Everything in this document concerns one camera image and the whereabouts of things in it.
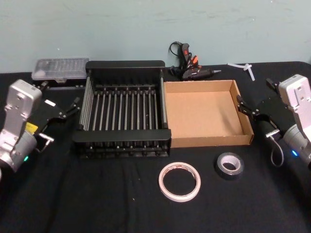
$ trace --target yellow label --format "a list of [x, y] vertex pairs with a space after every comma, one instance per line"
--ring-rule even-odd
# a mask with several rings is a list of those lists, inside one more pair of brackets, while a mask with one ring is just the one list
[[38, 127], [36, 125], [33, 125], [33, 124], [29, 123], [29, 122], [26, 123], [26, 130], [28, 132], [30, 132], [31, 134], [34, 134], [37, 129], [38, 129]]

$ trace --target black dish rack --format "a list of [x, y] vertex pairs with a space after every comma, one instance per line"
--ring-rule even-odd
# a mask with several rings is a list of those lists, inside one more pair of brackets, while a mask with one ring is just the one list
[[163, 61], [90, 61], [79, 129], [81, 158], [168, 156]]

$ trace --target black tape roll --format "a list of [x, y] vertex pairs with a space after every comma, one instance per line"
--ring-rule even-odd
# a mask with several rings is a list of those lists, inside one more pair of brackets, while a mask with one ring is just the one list
[[219, 155], [215, 169], [222, 178], [235, 180], [242, 175], [244, 162], [237, 154], [226, 152]]

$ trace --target white tape roll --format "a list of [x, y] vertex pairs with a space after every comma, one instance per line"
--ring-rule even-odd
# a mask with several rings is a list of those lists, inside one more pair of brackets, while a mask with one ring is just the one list
[[[184, 170], [187, 170], [188, 172], [190, 172], [196, 181], [196, 185], [195, 185], [194, 190], [192, 190], [190, 193], [188, 193], [186, 195], [175, 195], [175, 194], [171, 193], [170, 191], [168, 191], [166, 189], [166, 187], [164, 186], [163, 179], [164, 179], [165, 175], [170, 170], [173, 170], [173, 169], [184, 169]], [[186, 202], [186, 201], [193, 199], [199, 193], [199, 190], [201, 187], [201, 178], [200, 178], [199, 173], [197, 172], [196, 169], [194, 169], [193, 166], [186, 164], [186, 163], [182, 163], [182, 162], [175, 162], [175, 163], [171, 163], [171, 164], [166, 165], [161, 170], [160, 175], [159, 175], [159, 186], [160, 186], [161, 192], [168, 199], [176, 201], [176, 202]]]

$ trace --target blue indicator light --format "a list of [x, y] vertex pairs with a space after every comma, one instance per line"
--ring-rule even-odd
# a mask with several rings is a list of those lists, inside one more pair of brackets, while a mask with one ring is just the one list
[[298, 153], [296, 151], [292, 150], [292, 153], [294, 156], [296, 156], [296, 157], [298, 156]]

